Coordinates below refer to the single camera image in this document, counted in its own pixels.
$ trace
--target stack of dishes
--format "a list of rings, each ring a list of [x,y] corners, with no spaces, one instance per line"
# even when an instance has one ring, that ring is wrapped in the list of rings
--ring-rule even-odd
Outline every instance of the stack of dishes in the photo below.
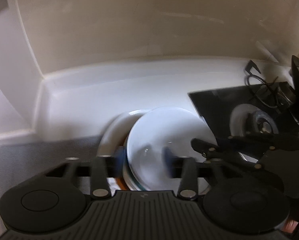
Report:
[[[189,156],[203,162],[205,158],[190,145],[193,138],[216,144],[206,122],[190,111],[178,107],[137,110],[120,115],[109,126],[97,154],[108,155],[125,145],[123,179],[115,180],[121,189],[173,190],[176,193],[180,179],[168,176],[162,150],[169,147],[176,156]],[[114,191],[117,189],[112,181],[110,186]],[[208,183],[199,178],[199,192],[207,187]]]

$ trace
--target metal screw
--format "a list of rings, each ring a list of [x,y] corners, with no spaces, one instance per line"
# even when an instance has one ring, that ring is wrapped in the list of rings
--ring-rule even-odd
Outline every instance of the metal screw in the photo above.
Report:
[[[95,197],[105,197],[108,195],[108,191],[106,189],[103,189],[103,188],[98,188],[96,190],[93,191],[93,195]]]
[[[76,161],[76,160],[79,160],[80,158],[77,158],[77,157],[67,157],[65,159],[68,160],[68,161]]]
[[[196,196],[196,192],[191,189],[184,189],[180,192],[180,195],[185,198],[193,198]]]
[[[268,133],[272,132],[272,127],[270,126],[270,124],[268,122],[263,122],[262,131],[268,132]]]

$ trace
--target white plate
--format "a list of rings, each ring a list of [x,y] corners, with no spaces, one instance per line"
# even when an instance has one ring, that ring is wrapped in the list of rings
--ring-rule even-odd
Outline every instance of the white plate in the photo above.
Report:
[[[135,178],[147,190],[176,193],[180,179],[168,176],[162,149],[167,146],[176,156],[190,156],[203,162],[205,158],[190,145],[193,138],[216,144],[207,123],[185,109],[160,107],[142,116],[131,129],[127,143],[128,163]],[[199,178],[198,187],[203,192],[208,183]]]
[[[229,120],[230,134],[233,136],[245,136],[246,120],[248,118],[248,115],[254,113],[255,111],[260,111],[260,109],[250,104],[241,104],[236,106],[233,109]],[[252,163],[257,162],[257,160],[252,157],[249,157],[242,153],[239,154],[246,161]]]
[[[106,129],[96,155],[112,155],[127,137],[136,121],[149,111],[149,109],[140,109],[119,115]],[[108,178],[108,182],[113,195],[120,187],[113,178]]]

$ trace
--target white wall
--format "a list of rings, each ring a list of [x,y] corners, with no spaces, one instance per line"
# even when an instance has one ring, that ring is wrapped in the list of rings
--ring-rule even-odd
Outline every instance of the white wall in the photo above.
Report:
[[[0,133],[30,128],[0,90]]]
[[[0,90],[31,126],[41,74],[28,47],[16,0],[8,0],[8,6],[0,13]],[[2,127],[8,125],[0,120]]]
[[[299,0],[17,1],[44,74],[147,56],[299,56]]]

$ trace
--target gray mat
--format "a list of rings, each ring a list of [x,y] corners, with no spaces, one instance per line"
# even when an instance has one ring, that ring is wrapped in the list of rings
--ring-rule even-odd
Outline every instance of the gray mat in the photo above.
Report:
[[[97,153],[100,140],[101,136],[97,136],[60,142],[1,146],[0,197],[11,187],[63,162],[67,157],[77,157],[82,162],[90,161]]]

